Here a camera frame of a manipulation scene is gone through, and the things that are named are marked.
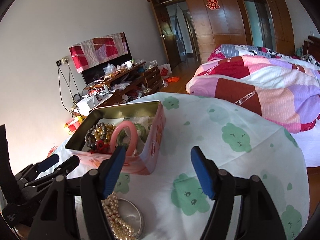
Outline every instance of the blue gripper pad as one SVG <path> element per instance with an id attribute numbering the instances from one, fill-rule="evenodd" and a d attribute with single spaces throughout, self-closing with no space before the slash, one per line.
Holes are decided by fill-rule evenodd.
<path id="1" fill-rule="evenodd" d="M 125 152 L 126 150 L 124 147 L 118 146 L 116 150 L 113 152 L 112 157 L 108 160 L 112 163 L 111 167 L 109 168 L 108 174 L 106 175 L 104 180 L 104 189 L 102 193 L 104 199 L 106 199 L 109 195 L 112 194 L 116 186 L 119 174 L 124 164 Z"/>
<path id="2" fill-rule="evenodd" d="M 203 193 L 210 199 L 213 199 L 215 196 L 215 192 L 213 190 L 215 181 L 210 175 L 212 173 L 209 172 L 208 165 L 206 165 L 207 159 L 204 157 L 198 146 L 191 149 L 191 162 L 198 176 Z"/>
<path id="3" fill-rule="evenodd" d="M 52 154 L 49 158 L 39 163 L 38 172 L 45 172 L 50 169 L 53 165 L 59 162 L 59 155 Z"/>

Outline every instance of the television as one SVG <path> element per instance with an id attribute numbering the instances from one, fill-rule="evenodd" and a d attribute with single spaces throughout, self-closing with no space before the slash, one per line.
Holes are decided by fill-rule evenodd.
<path id="1" fill-rule="evenodd" d="M 104 70 L 103 68 L 105 68 L 108 64 L 113 64 L 114 66 L 118 66 L 121 65 L 129 60 L 132 60 L 132 56 L 130 53 L 130 49 L 129 49 L 129 45 L 128 45 L 128 41 L 126 36 L 124 35 L 124 39 L 125 39 L 125 43 L 127 45 L 127 49 L 128 49 L 128 53 L 125 55 L 122 55 L 120 57 L 114 58 L 112 60 L 109 60 L 107 62 L 104 62 L 102 64 L 96 65 L 92 68 L 89 68 L 87 70 L 84 70 L 81 72 L 82 77 L 84 79 L 84 82 L 89 85 L 90 83 L 92 83 L 94 80 L 97 80 L 99 78 L 101 78 L 102 76 L 104 76 Z"/>

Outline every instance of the metal tin box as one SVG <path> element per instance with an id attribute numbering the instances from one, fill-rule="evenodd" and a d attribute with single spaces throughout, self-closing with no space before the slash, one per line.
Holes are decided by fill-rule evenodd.
<path id="1" fill-rule="evenodd" d="M 139 156 L 126 157 L 122 172 L 149 175 L 156 167 L 165 125 L 164 110 L 160 101 L 106 106 L 93 110 L 70 138 L 65 149 L 69 153 L 77 155 L 81 163 L 97 168 L 103 160 L 109 159 L 111 155 L 91 154 L 82 151 L 84 147 L 84 136 L 87 131 L 102 118 L 117 119 L 144 116 L 154 117 L 147 141 Z"/>

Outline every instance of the orange object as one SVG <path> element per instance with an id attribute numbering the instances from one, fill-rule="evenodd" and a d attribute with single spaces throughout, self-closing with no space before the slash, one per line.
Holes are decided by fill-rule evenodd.
<path id="1" fill-rule="evenodd" d="M 168 83 L 171 82 L 178 82 L 180 80 L 179 77 L 171 77 L 171 78 L 165 78 L 164 81 L 167 81 Z"/>

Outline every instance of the white bed sheet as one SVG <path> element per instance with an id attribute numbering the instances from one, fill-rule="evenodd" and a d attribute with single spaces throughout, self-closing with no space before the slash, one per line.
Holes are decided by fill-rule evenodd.
<path id="1" fill-rule="evenodd" d="M 320 166 L 320 120 L 317 120 L 313 129 L 291 135 L 303 152 L 306 166 Z"/>
<path id="2" fill-rule="evenodd" d="M 198 192 L 201 186 L 190 161 L 194 145 L 199 145 L 207 158 L 234 176 L 259 175 L 279 214 L 297 213 L 301 220 L 295 222 L 296 233 L 303 228 L 309 215 L 307 171 L 301 150 L 283 127 L 216 98 L 156 93 L 138 101 L 150 100 L 163 103 L 167 119 L 156 169 L 149 176 L 128 174 L 129 187 L 115 189 L 119 197 L 132 201 L 141 210 L 145 218 L 144 240 L 201 237 L 213 202 Z M 60 156 L 59 163 L 70 157 L 64 149 L 66 141 L 55 151 Z M 82 176 L 89 169 L 80 164 L 68 178 Z M 185 197 L 187 191 L 199 207 L 191 205 L 189 196 Z M 234 239 L 239 208 L 240 198 L 236 197 L 227 240 Z M 88 240 L 79 197 L 76 212 L 81 239 Z"/>
<path id="3" fill-rule="evenodd" d="M 319 67 L 317 65 L 313 65 L 307 61 L 301 60 L 301 59 L 295 59 L 295 58 L 279 58 L 279 60 L 286 61 L 292 64 L 297 64 L 303 67 L 311 68 L 313 70 L 319 70 Z"/>

